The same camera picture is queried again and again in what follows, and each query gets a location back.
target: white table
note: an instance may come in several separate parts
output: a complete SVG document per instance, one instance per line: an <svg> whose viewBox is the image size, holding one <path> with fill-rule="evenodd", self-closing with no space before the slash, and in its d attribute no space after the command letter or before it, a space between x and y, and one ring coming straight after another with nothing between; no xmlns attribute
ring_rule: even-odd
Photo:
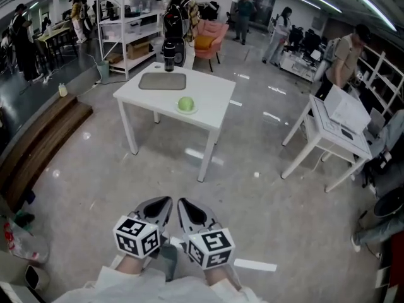
<svg viewBox="0 0 404 303"><path fill-rule="evenodd" d="M235 82L213 75L175 67L173 73L184 73L187 77L185 90L141 90L139 82L144 73L164 73L164 64L154 62L128 81L114 97L118 100L119 110L124 124L126 137L132 154L138 153L133 129L128 120L126 105L132 104L154 112L155 123L160 122L160 114L194 124L209 130L208 143L203 156L198 181L203 182L211 160L213 147L218 141ZM176 110L181 97L193 98L198 111L194 114L181 114Z"/></svg>
<svg viewBox="0 0 404 303"><path fill-rule="evenodd" d="M316 69L311 66L310 62L307 62L291 52L284 52L280 60L280 68L291 72L301 78L313 82Z"/></svg>
<svg viewBox="0 0 404 303"><path fill-rule="evenodd" d="M308 114L310 110L313 112L313 117ZM371 151L364 134L353 134L349 132L353 139L351 140L346 137L342 133L342 129L344 128L328 117L324 102L313 95L310 95L309 103L283 141L283 146L287 145L303 121L306 125L307 145L298 154L292 164L281 174L283 179L286 179L290 173L293 172L314 147L319 147L327 151L321 159L323 162L334 154L352 163L352 166L340 178L326 187L325 191L327 193L354 173L366 160L372 159ZM357 161L355 161L353 154L359 157Z"/></svg>

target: metal shelving unit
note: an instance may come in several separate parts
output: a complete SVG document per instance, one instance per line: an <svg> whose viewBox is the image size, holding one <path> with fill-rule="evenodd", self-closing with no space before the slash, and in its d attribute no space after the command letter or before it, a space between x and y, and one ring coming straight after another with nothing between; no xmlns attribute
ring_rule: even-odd
<svg viewBox="0 0 404 303"><path fill-rule="evenodd" d="M359 58L359 61L361 63L363 63L366 68L369 69L369 72L371 73L370 78L365 82L366 83L366 88L370 89L370 91L374 94L374 96L379 100L380 104L382 105L384 111L382 113L382 115L385 115L385 113L389 113L390 115L393 115L394 113L391 111L391 105L393 104L394 100L396 99L396 97L400 98L402 102L404 102L403 99L403 83L404 83L404 74L395 66L393 65L391 62L389 62L386 59L386 53L382 52L381 54L378 54L377 52L375 52L374 50L366 47L366 50L373 53L373 56L378 57L376 66L373 68L370 64L368 64L367 61L365 61L362 58ZM385 77L385 75L380 73L380 69L381 66L388 66L389 68L391 68L392 72L394 72L394 74L396 74L398 77L401 77L401 79L399 79L399 84L398 85L394 85L389 79L387 79L387 77ZM378 91L376 90L376 87L374 86L374 82L376 80L381 80L386 87L388 87L393 95L389 100L386 100L384 98L384 93L380 94L378 93Z"/></svg>
<svg viewBox="0 0 404 303"><path fill-rule="evenodd" d="M97 23L98 23L98 38L100 42L100 51L101 51L101 56L102 59L104 60L111 52L114 50L114 48L118 44L122 44L122 54L123 54L123 60L119 63L116 64L111 64L110 65L110 71L113 72L118 72L118 73L123 73L126 76L126 79L129 79L129 70L134 68L135 66L139 65L141 62L145 61L149 57L155 55L155 52L151 52L143 57L137 58L137 59L128 59L128 56L126 54L126 46L132 42L135 42L139 39L148 37L150 35L155 35L156 33L160 34L162 31L162 28L160 28L160 15L164 12L164 10L153 10L150 13L145 13L142 14L138 17L133 17L133 18L125 18L125 0L112 0L117 4L117 6L121 9L121 14L119 19L117 20L101 20L102 19L102 12L100 8L100 3L102 1L107 1L107 0L97 0ZM151 17L151 16L157 16L157 22L155 27L151 28L151 26L147 25L147 28L142 31L139 34L133 34L133 33L126 33L125 32L125 25L130 24L132 22L139 22L139 20L146 18L146 17ZM116 39L104 39L103 32L102 32L102 27L104 25L121 25L121 37L116 38ZM105 52L104 50L104 44L106 43L113 43L114 45L107 51Z"/></svg>

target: ceiling light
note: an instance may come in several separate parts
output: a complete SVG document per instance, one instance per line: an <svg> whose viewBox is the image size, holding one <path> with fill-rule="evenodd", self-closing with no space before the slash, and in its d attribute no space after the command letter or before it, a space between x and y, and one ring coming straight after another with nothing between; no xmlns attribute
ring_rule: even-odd
<svg viewBox="0 0 404 303"><path fill-rule="evenodd" d="M39 2L37 1L36 3L34 3L32 6L30 6L30 9L32 9L33 7L35 7Z"/></svg>
<svg viewBox="0 0 404 303"><path fill-rule="evenodd" d="M392 22L389 21L389 20L387 19L387 17L384 16L384 15L382 14L382 12L381 12L374 4L372 4L372 3L370 2L370 0L362 0L362 1L365 2L365 3L368 5L368 7L370 7L375 13L377 13L377 15L387 24L387 26L390 27L390 29L392 29L392 30L395 31L395 32L397 31L396 27L394 27L394 25L392 24Z"/></svg>
<svg viewBox="0 0 404 303"><path fill-rule="evenodd" d="M324 1L324 0L319 0L319 1L321 1L322 3L326 4L327 6L329 6L331 8L333 8L334 10L337 10L337 12L342 13L341 10L339 10L337 7L334 7L332 4L328 3L327 1Z"/></svg>
<svg viewBox="0 0 404 303"><path fill-rule="evenodd" d="M310 2L307 1L307 0L301 0L301 1L303 1L304 3L310 4L311 6L313 6L313 7L317 8L317 9L320 9L320 10L321 10L321 8L320 8L319 6L316 6L315 4L310 3Z"/></svg>

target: black backpack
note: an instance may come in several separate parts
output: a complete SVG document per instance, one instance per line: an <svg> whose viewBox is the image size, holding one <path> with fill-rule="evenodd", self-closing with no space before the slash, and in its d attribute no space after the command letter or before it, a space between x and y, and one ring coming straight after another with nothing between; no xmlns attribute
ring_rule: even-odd
<svg viewBox="0 0 404 303"><path fill-rule="evenodd" d="M164 33L166 38L184 38L189 30L190 21L186 6L192 0L184 0L179 6L172 4L164 14Z"/></svg>

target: white pants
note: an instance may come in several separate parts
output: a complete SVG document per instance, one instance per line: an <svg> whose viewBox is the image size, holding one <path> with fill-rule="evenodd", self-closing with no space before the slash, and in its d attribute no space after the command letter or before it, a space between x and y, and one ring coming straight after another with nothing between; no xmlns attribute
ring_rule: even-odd
<svg viewBox="0 0 404 303"><path fill-rule="evenodd" d="M83 24L79 20L77 19L73 20L73 27L79 42L81 42L83 39L86 38L83 33Z"/></svg>
<svg viewBox="0 0 404 303"><path fill-rule="evenodd" d="M183 68L192 69L195 60L195 40L193 42L185 42L186 58Z"/></svg>

